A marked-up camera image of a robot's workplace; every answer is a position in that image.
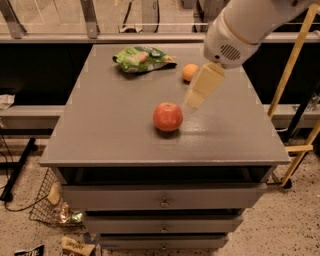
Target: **black panel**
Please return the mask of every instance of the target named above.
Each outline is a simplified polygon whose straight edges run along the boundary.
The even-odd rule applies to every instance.
[[[294,43],[262,44],[243,65],[263,104],[270,104]],[[280,104],[300,104],[320,72],[319,44],[305,43],[280,100]]]
[[[1,44],[0,94],[14,105],[64,105],[91,44]]]

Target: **dresser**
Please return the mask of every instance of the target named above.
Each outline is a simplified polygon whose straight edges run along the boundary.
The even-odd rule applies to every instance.
[[[153,110],[182,106],[181,70],[207,62],[202,43],[144,44],[177,65],[143,74],[112,61],[128,46],[93,46],[40,165],[103,248],[221,248],[290,158],[242,67],[178,131],[159,132]]]

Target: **floor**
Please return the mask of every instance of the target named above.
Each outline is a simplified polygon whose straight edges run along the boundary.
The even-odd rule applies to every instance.
[[[17,161],[28,139],[6,139],[7,146]],[[13,189],[13,201],[7,208],[17,210],[34,203],[47,168],[40,167],[38,160],[47,139],[37,138],[38,150],[27,158]],[[2,142],[0,151],[11,158]],[[318,256],[320,255],[320,158],[309,152],[298,171],[291,178],[291,189],[269,186],[267,192],[253,208],[244,212],[244,222],[234,233],[229,234],[226,246],[218,251],[203,250],[152,250],[152,251],[104,251],[103,255],[144,256],[144,255],[199,255],[199,256]],[[283,177],[287,166],[275,170]],[[5,172],[0,173],[0,185],[6,182]],[[16,250],[32,249],[45,245],[46,255],[60,255],[61,237],[66,235],[83,241],[85,228],[55,227],[29,220],[32,208],[11,212],[0,203],[0,255],[10,256]]]

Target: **green chip bag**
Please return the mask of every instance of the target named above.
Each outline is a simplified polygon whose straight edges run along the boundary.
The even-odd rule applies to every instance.
[[[155,47],[127,47],[113,56],[113,61],[127,73],[152,71],[164,66],[175,67],[174,59]]]

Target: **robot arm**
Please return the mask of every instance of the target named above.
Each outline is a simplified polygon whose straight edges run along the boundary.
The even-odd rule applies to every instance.
[[[231,0],[209,26],[204,55],[224,68],[242,65],[272,31],[320,0]]]

